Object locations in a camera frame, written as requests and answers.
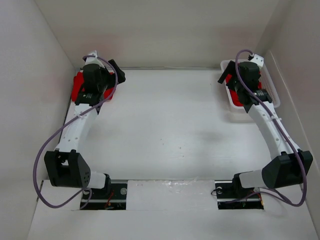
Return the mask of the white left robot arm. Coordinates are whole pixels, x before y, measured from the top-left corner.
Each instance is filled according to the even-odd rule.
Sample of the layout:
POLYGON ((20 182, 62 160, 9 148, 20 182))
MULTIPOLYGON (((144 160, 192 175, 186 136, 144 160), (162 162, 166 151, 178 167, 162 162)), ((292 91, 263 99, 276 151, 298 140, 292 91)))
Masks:
POLYGON ((66 127, 55 149, 45 153, 44 162, 52 186, 90 188, 104 199, 112 191, 110 176, 91 170, 81 151, 89 129, 100 113, 102 101, 110 98, 115 85, 125 82, 126 77, 114 59, 107 62, 113 72, 108 71, 98 56, 88 56, 84 60, 82 71, 77 73, 81 81, 71 94, 75 121, 66 127))

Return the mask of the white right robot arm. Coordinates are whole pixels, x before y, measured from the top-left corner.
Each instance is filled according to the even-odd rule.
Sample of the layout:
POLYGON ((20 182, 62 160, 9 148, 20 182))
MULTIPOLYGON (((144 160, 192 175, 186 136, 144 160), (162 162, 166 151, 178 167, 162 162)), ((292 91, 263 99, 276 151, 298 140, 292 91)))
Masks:
POLYGON ((261 67, 255 62, 233 60, 221 62, 222 75, 218 83, 233 92, 245 112, 262 134, 271 161, 261 170, 234 175, 231 191, 243 197, 253 188, 278 189, 305 184, 313 162, 310 151, 303 151, 289 136, 277 116, 271 95, 260 83, 261 67))

